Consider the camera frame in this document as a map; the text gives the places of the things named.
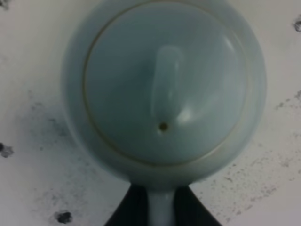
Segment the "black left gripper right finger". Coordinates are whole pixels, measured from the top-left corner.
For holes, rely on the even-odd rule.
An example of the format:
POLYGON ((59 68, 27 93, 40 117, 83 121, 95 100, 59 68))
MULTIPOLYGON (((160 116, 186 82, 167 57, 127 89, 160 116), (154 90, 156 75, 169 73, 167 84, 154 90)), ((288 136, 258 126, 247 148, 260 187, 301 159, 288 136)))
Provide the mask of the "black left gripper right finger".
POLYGON ((176 189, 174 214, 177 226, 221 226, 221 223, 200 202, 189 186, 176 189))

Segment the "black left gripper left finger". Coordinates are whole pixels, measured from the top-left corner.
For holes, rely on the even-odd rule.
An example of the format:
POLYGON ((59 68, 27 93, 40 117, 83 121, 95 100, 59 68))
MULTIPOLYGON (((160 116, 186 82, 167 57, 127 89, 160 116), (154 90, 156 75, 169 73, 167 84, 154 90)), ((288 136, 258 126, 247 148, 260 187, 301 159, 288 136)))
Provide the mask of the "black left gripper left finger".
POLYGON ((147 226, 148 197, 142 186, 131 185, 105 226, 147 226))

